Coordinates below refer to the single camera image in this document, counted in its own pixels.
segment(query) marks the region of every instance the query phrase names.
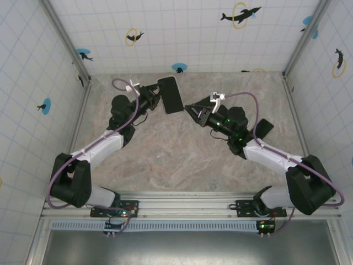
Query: ventilation grille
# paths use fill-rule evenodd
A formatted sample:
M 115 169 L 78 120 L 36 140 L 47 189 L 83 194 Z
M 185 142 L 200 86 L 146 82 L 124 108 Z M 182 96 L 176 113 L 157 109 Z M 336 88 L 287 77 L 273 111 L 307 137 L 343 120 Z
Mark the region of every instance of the ventilation grille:
M 107 231 L 105 221 L 101 220 L 56 220 L 52 223 L 52 230 L 75 231 Z M 249 231 L 257 232 L 256 221 L 142 221 L 131 220 L 126 232 L 146 231 Z

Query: enclosure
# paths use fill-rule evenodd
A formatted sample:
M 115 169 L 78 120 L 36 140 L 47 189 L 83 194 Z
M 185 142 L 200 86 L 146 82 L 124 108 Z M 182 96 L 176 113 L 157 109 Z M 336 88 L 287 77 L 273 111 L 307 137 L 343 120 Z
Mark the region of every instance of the enclosure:
M 0 264 L 350 264 L 352 25 L 350 0 L 3 1 Z M 122 235 L 106 238 L 108 218 L 86 207 L 51 209 L 56 157 L 102 136 L 117 95 L 135 99 L 113 78 L 149 86 L 169 76 L 183 106 L 213 92 L 253 93 L 259 118 L 274 126 L 265 143 L 317 156 L 345 203 L 295 210 L 284 232 L 261 238 L 261 218 L 228 206 L 286 178 L 234 155 L 223 134 L 187 111 L 167 114 L 161 100 L 91 174 L 93 185 L 140 202 Z M 242 107 L 253 128 L 252 97 L 221 102 Z

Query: grid pattern wall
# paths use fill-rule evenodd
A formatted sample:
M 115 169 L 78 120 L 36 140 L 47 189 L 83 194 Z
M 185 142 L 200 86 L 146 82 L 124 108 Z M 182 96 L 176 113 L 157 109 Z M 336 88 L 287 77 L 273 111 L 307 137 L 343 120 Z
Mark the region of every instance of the grid pattern wall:
M 333 1 L 289 78 L 311 153 L 342 189 L 353 239 L 353 1 Z
M 83 88 L 37 0 L 1 0 L 0 36 L 0 264 L 23 264 Z
M 91 75 L 283 71 L 318 2 L 51 0 Z

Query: gray stone surface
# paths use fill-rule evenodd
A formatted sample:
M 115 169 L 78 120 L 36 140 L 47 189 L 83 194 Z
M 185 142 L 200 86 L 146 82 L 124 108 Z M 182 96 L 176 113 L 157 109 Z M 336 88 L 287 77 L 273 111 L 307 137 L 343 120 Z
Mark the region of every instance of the gray stone surface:
M 120 93 L 111 86 L 113 77 L 131 78 L 135 83 L 148 85 L 170 75 L 95 76 L 76 149 L 92 142 L 106 129 L 111 100 Z M 195 103 L 213 91 L 253 92 L 259 100 L 260 118 L 275 126 L 264 141 L 302 155 L 280 73 L 183 73 L 175 77 L 184 105 Z M 132 92 L 127 96 L 134 99 Z M 230 98 L 224 104 L 243 107 L 248 128 L 253 127 L 255 103 L 250 96 Z M 166 114 L 160 102 L 155 111 L 149 111 L 146 122 L 136 128 L 131 142 L 94 170 L 93 183 L 119 191 L 187 192 L 256 192 L 268 185 L 285 185 L 284 177 L 277 173 L 234 156 L 226 142 L 210 136 L 210 130 L 195 124 L 186 111 Z

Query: smartphone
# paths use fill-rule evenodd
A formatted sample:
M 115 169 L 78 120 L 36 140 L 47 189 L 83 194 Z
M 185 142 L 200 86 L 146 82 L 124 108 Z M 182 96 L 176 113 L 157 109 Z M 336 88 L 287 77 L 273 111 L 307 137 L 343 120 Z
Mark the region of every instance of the smartphone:
M 157 80 L 157 83 L 164 85 L 161 94 L 164 110 L 167 114 L 182 112 L 184 110 L 183 101 L 179 93 L 177 81 L 174 76 L 169 76 Z

